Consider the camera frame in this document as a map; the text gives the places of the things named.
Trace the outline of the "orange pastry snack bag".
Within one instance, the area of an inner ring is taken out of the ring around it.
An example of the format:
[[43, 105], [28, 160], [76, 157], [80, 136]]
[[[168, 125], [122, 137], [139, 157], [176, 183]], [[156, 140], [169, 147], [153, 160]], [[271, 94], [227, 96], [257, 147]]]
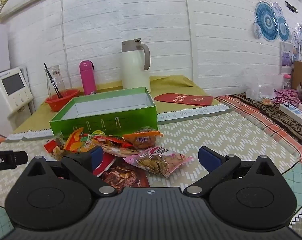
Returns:
[[136, 149], [144, 150], [155, 147], [156, 143], [163, 137], [163, 134], [157, 129], [146, 126], [134, 133], [124, 134], [122, 137]]

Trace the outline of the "clear glass carafe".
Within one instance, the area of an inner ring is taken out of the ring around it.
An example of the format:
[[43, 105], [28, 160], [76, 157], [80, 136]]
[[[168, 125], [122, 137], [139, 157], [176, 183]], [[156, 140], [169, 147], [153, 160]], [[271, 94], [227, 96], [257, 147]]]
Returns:
[[[58, 90], [59, 90], [60, 94], [62, 95], [62, 92], [64, 92], [66, 90], [66, 88], [65, 88], [65, 85], [64, 85], [61, 73], [60, 73], [60, 67], [59, 67], [59, 65], [48, 67], [48, 70], [49, 70], [51, 76], [53, 77], [56, 85], [58, 86]], [[50, 96], [52, 96], [52, 95], [54, 95], [56, 93], [55, 93], [53, 85], [50, 82], [50, 79], [49, 79], [49, 77], [47, 75], [46, 70], [45, 70], [45, 73], [46, 73], [46, 79], [47, 79], [48, 96], [50, 97]]]

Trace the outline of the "black chopsticks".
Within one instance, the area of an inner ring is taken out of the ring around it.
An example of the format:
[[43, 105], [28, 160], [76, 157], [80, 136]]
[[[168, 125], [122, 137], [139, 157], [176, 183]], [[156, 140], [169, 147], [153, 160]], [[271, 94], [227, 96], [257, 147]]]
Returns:
[[47, 75], [48, 75], [48, 77], [49, 77], [49, 79], [50, 79], [50, 82], [51, 82], [51, 84], [52, 84], [53, 87], [54, 87], [55, 93], [56, 93], [56, 95], [58, 96], [58, 99], [61, 99], [61, 98], [62, 98], [62, 95], [60, 94], [60, 92], [59, 92], [59, 90], [58, 90], [58, 86], [56, 85], [56, 83], [55, 83], [53, 77], [51, 76], [51, 74], [50, 74], [50, 72], [49, 72], [49, 70], [48, 70], [48, 67], [47, 67], [47, 65], [46, 65], [45, 63], [44, 63], [44, 67], [45, 67], [45, 70], [46, 70], [46, 72], [47, 72]]

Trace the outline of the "white water dispenser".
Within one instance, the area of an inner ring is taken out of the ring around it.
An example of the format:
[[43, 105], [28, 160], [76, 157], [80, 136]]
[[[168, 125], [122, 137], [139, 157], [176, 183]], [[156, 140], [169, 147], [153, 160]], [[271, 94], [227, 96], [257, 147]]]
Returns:
[[25, 67], [0, 73], [0, 138], [6, 138], [31, 116], [32, 101]]

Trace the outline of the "beige chevron table mat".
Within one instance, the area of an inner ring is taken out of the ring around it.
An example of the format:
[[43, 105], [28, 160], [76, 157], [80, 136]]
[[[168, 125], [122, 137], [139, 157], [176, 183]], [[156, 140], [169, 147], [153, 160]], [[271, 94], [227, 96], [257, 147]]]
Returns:
[[[160, 146], [188, 157], [193, 156], [193, 160], [182, 165], [168, 178], [147, 173], [151, 187], [174, 186], [183, 190], [207, 175], [207, 170], [200, 166], [197, 158], [201, 146], [206, 146], [223, 156], [234, 154], [243, 160], [255, 160], [259, 155], [267, 155], [281, 173], [300, 161], [300, 153], [291, 149], [286, 142], [277, 142], [258, 126], [233, 111], [160, 125], [159, 130], [163, 134]], [[54, 160], [44, 149], [47, 140], [3, 142], [0, 144], [0, 151], [25, 151], [29, 161], [37, 155]], [[14, 170], [0, 171], [0, 206], [4, 206], [8, 192], [26, 166], [25, 164]]]

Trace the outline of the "white power strip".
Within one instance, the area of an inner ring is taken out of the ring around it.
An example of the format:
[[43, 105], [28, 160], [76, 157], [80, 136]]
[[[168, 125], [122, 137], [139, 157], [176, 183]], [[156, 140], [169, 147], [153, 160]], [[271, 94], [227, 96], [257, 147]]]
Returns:
[[292, 119], [294, 119], [297, 123], [302, 125], [302, 111], [299, 110], [297, 107], [293, 106], [290, 103], [281, 103], [279, 105], [280, 111], [284, 112]]

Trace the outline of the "pink snack bag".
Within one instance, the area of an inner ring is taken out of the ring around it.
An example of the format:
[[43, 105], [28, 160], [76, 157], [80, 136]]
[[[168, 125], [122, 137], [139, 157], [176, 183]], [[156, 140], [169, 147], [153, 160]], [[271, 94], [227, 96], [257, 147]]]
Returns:
[[139, 154], [124, 158], [124, 161], [130, 165], [166, 178], [181, 165], [192, 160], [192, 156], [187, 157], [182, 153], [176, 153], [160, 146], [151, 147]]

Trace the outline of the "pink thermos bottle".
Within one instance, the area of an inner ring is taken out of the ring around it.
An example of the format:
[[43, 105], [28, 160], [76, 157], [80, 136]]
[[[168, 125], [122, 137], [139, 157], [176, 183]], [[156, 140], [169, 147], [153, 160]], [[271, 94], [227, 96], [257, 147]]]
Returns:
[[96, 83], [94, 77], [94, 65], [91, 61], [82, 61], [79, 64], [80, 77], [82, 80], [85, 95], [96, 93]]

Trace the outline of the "green cardboard box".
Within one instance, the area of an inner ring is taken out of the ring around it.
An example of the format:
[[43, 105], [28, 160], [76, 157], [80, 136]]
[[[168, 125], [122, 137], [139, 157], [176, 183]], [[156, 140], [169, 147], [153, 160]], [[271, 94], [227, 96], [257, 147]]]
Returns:
[[119, 136], [144, 127], [158, 129], [156, 105], [145, 87], [75, 97], [49, 124], [53, 134], [66, 138], [79, 128]]

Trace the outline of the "orange yellow snack bag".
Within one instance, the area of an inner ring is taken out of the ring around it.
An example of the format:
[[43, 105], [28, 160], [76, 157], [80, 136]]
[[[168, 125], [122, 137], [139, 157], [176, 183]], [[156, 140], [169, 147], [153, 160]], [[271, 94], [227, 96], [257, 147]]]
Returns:
[[105, 133], [96, 130], [93, 133], [84, 133], [81, 127], [73, 131], [64, 145], [64, 150], [72, 153], [85, 153], [99, 145], [95, 136], [105, 136]]

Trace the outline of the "red date snack bag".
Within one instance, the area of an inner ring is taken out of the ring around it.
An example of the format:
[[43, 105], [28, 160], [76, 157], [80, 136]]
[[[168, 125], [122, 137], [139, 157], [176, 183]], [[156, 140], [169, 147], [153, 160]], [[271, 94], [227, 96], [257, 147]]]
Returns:
[[62, 133], [58, 133], [44, 144], [45, 150], [58, 161], [60, 161], [66, 155], [66, 150], [64, 147], [65, 141]]

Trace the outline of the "clear plastic bag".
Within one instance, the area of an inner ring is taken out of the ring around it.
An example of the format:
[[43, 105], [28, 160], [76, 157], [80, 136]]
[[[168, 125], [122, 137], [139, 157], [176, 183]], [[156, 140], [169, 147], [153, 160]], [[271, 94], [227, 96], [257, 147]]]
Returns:
[[246, 98], [262, 101], [263, 99], [274, 99], [276, 94], [271, 86], [259, 84], [258, 76], [251, 68], [244, 68], [241, 72], [241, 78], [246, 87]]

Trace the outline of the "brown cardboard box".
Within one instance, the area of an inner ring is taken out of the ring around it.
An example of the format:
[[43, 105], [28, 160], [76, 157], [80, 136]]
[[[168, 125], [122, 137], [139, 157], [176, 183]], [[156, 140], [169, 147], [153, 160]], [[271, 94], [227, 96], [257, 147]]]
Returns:
[[298, 85], [302, 87], [302, 62], [295, 61], [292, 76], [292, 88], [296, 89]]

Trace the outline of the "red envelope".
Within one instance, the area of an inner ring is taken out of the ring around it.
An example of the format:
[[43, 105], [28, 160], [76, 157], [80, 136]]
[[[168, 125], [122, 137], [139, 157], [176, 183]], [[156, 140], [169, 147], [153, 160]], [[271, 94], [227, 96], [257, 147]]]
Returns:
[[213, 102], [213, 96], [165, 93], [156, 96], [154, 100], [159, 102], [177, 103], [183, 105], [210, 106]]

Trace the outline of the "cream thermos jug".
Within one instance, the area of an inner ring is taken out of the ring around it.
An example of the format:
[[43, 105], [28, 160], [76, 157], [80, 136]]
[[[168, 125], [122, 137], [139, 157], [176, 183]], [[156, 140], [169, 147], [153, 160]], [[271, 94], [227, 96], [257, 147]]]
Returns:
[[121, 80], [123, 89], [145, 87], [151, 92], [150, 49], [140, 38], [122, 42]]

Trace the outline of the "dark brown snack bag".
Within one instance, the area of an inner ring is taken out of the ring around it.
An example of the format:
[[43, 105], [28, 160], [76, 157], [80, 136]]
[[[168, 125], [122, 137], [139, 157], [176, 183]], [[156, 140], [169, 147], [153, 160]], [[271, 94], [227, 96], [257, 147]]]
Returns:
[[116, 160], [100, 178], [118, 192], [121, 192], [124, 187], [150, 187], [145, 171], [122, 159]]

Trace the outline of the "red plastic basket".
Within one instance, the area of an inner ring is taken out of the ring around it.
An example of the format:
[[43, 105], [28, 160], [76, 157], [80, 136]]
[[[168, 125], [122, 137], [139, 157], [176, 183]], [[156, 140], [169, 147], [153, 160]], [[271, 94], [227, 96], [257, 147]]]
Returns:
[[52, 111], [60, 111], [69, 101], [75, 98], [79, 94], [78, 89], [67, 89], [62, 92], [62, 98], [58, 98], [56, 94], [50, 96], [45, 100], [45, 103], [49, 105]]

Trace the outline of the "plaid orange cloth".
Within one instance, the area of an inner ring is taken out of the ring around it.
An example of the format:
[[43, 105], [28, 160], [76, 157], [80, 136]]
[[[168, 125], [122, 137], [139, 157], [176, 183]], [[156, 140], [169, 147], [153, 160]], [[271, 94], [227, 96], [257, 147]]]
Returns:
[[267, 133], [302, 162], [302, 143], [272, 119], [262, 114], [258, 108], [248, 105], [239, 98], [234, 98], [230, 95], [218, 96], [215, 99], [229, 106], [233, 111], [258, 126], [258, 128]]

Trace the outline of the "blue paper fan decoration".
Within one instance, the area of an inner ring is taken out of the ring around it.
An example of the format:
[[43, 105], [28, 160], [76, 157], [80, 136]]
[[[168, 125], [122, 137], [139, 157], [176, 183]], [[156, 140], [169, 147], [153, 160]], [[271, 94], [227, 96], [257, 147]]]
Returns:
[[263, 37], [268, 42], [274, 42], [277, 39], [284, 42], [289, 40], [290, 28], [278, 3], [259, 1], [256, 4], [253, 34], [257, 40]]

